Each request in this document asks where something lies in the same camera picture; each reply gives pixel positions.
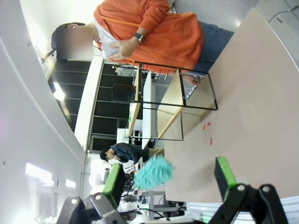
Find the smartwatch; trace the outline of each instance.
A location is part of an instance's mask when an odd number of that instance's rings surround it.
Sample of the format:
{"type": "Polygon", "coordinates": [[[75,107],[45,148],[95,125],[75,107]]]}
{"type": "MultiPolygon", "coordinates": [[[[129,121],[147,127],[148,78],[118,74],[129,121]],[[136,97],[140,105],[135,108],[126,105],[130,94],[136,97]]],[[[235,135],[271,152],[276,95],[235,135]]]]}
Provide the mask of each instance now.
{"type": "Polygon", "coordinates": [[[134,37],[136,37],[140,43],[144,43],[145,42],[145,36],[139,34],[139,33],[135,33],[134,37]]]}

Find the dark hair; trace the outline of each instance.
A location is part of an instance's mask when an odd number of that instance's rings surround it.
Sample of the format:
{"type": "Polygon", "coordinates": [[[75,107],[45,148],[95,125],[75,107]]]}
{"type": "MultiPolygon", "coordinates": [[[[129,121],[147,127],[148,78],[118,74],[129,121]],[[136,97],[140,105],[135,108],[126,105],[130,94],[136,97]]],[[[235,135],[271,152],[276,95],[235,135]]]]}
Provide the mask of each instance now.
{"type": "Polygon", "coordinates": [[[101,152],[100,152],[100,158],[102,159],[102,160],[105,160],[105,161],[108,161],[108,159],[106,158],[106,152],[109,150],[109,148],[108,149],[103,149],[101,152]]]}
{"type": "MultiPolygon", "coordinates": [[[[69,22],[69,23],[65,23],[65,24],[60,25],[59,27],[57,27],[57,29],[59,29],[59,28],[68,28],[68,26],[70,24],[77,24],[79,26],[86,25],[85,23],[81,23],[81,22],[69,22]]],[[[57,29],[55,29],[55,31],[52,33],[52,38],[51,38],[51,47],[54,51],[57,50],[57,29]]],[[[57,61],[59,63],[66,63],[67,59],[57,59],[57,61]]]]}

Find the teal feather duster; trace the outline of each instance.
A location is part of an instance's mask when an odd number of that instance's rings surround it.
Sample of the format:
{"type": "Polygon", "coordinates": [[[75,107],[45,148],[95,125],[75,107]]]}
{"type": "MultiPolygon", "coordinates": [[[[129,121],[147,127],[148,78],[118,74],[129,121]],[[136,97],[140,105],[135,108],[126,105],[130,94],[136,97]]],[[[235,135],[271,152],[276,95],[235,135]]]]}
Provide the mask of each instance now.
{"type": "Polygon", "coordinates": [[[150,190],[166,183],[172,178],[174,167],[162,155],[152,156],[138,171],[134,184],[143,190],[150,190]]]}

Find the screw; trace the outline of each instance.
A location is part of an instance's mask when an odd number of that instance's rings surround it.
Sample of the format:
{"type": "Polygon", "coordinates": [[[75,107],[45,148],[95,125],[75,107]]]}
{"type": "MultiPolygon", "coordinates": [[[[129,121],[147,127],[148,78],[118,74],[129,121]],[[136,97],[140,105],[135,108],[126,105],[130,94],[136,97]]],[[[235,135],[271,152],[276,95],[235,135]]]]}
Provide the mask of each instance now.
{"type": "Polygon", "coordinates": [[[264,187],[263,187],[263,192],[266,192],[266,193],[268,193],[268,192],[269,192],[269,190],[270,190],[270,188],[269,188],[268,186],[264,186],[264,187]]]}
{"type": "Polygon", "coordinates": [[[74,198],[74,199],[71,200],[71,203],[72,203],[72,204],[76,204],[76,203],[77,203],[77,200],[74,198]]]}
{"type": "Polygon", "coordinates": [[[239,187],[238,187],[238,191],[244,191],[245,190],[245,186],[244,185],[240,185],[239,187]]]}
{"type": "Polygon", "coordinates": [[[101,195],[96,195],[94,198],[95,198],[95,200],[100,200],[101,199],[101,195]]]}

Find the orange hoodie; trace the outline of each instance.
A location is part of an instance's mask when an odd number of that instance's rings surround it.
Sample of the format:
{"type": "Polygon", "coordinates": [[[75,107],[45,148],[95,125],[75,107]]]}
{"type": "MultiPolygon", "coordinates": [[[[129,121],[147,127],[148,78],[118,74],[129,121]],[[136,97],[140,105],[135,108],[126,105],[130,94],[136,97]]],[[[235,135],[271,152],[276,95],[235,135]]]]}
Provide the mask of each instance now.
{"type": "MultiPolygon", "coordinates": [[[[116,40],[129,40],[138,27],[149,34],[132,56],[122,63],[148,62],[193,69],[203,44],[203,31],[194,13],[169,13],[168,0],[105,0],[94,11],[96,21],[116,40]]],[[[143,68],[168,74],[153,65],[143,68]]]]}

